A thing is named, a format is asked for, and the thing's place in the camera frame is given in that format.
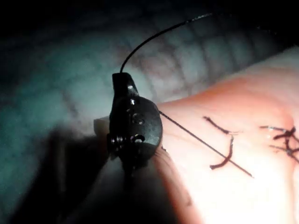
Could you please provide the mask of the right arm needle driver jaw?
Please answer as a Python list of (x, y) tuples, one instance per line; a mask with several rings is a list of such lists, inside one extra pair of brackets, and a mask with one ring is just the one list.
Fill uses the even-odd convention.
[(129, 73), (121, 72), (112, 75), (114, 97), (139, 96), (137, 87)]

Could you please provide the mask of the right arm needle driver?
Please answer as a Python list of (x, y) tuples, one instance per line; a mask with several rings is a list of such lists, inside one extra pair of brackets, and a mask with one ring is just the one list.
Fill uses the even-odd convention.
[(109, 115), (109, 152), (155, 152), (163, 126), (157, 106), (136, 94), (114, 94)]

